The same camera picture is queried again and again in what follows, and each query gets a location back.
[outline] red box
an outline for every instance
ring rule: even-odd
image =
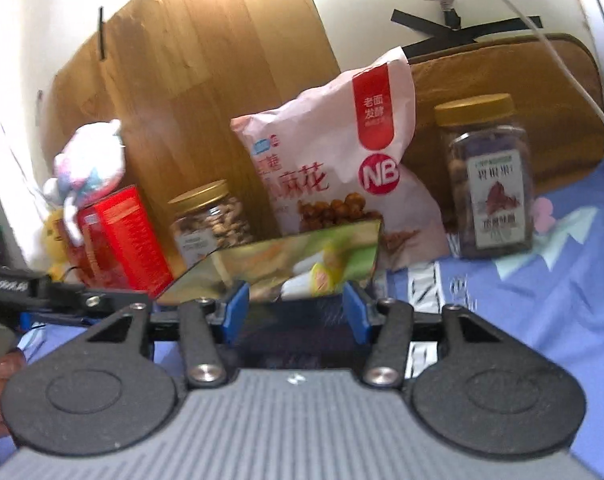
[[[62,228],[69,261],[89,286],[143,290],[155,298],[173,275],[135,186],[81,209],[84,245],[73,247]]]

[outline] nut jar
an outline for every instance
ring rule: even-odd
[[[510,94],[435,107],[442,128],[462,258],[531,248],[534,197],[527,133]]]
[[[187,267],[216,249],[253,241],[242,203],[230,195],[225,180],[181,194],[169,206],[173,236]]]

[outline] pink snack bag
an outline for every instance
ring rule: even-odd
[[[231,127],[253,158],[282,234],[378,218],[381,266],[449,254],[437,203],[400,165],[415,132],[415,87],[401,48]]]

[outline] brown cushion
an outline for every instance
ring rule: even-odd
[[[572,36],[549,36],[564,62],[602,105],[597,65]],[[411,60],[417,94],[415,138],[402,162],[421,179],[454,224],[444,151],[433,108],[475,95],[508,92],[527,129],[537,192],[566,186],[604,156],[604,125],[533,37],[479,43]]]

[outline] blue gripper pad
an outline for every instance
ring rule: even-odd
[[[362,301],[351,283],[345,283],[342,291],[342,309],[349,320],[353,337],[358,344],[369,342],[371,323],[368,320],[367,305]]]
[[[222,323],[222,332],[226,344],[235,341],[242,329],[244,319],[246,319],[246,314],[249,311],[249,290],[249,284],[244,283],[226,305],[226,316]]]

